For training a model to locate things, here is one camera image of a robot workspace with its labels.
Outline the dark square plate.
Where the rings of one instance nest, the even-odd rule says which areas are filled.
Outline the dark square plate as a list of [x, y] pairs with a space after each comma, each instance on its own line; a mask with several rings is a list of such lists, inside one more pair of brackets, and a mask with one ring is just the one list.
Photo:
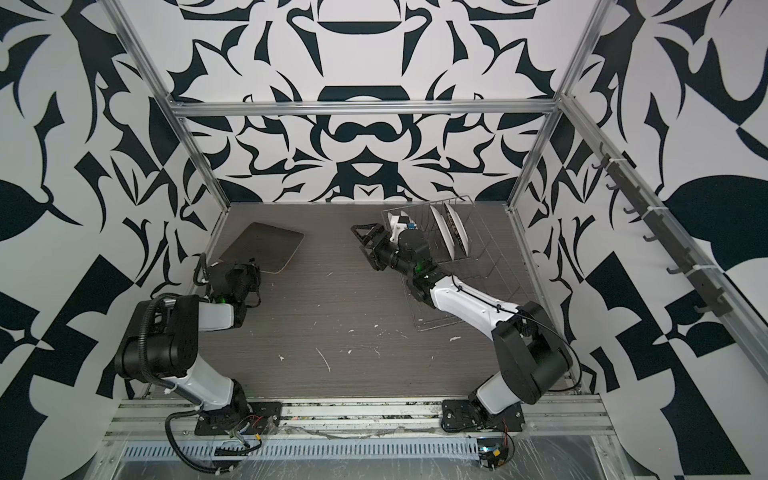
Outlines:
[[301, 232], [251, 223], [220, 255], [222, 262], [249, 263], [262, 273], [281, 273], [303, 242]]

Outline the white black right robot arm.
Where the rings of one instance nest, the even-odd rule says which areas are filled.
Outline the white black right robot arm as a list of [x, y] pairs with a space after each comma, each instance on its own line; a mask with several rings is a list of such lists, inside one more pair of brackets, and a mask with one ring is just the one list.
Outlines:
[[351, 231], [374, 270], [398, 272], [417, 301], [457, 317], [492, 341], [499, 371], [469, 395], [479, 418], [537, 403], [573, 366], [567, 342], [541, 305], [520, 306], [470, 286], [433, 259], [421, 230], [407, 228], [395, 241], [379, 223], [357, 224]]

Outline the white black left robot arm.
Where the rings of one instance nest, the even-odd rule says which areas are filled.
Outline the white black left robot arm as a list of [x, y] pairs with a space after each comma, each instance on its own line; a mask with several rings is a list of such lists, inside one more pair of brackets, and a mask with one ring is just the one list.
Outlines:
[[240, 328], [260, 303], [261, 271], [253, 263], [207, 263], [202, 255], [193, 273], [202, 293], [162, 293], [137, 304], [114, 356], [125, 380], [177, 393], [209, 424], [233, 424], [251, 414], [239, 382], [220, 374], [199, 353], [202, 333]]

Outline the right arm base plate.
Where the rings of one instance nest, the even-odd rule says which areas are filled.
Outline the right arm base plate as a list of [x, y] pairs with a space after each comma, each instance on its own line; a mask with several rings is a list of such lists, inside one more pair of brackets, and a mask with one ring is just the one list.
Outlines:
[[468, 431], [522, 432], [526, 420], [520, 403], [491, 414], [477, 400], [446, 399], [441, 403], [440, 427], [447, 433]]

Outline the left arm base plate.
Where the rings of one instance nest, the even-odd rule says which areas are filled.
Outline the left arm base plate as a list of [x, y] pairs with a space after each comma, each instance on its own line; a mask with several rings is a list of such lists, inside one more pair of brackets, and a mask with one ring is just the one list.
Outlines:
[[197, 436], [227, 435], [236, 430], [240, 434], [266, 434], [280, 425], [283, 404], [279, 401], [249, 402], [247, 407], [225, 407], [202, 412], [194, 433]]

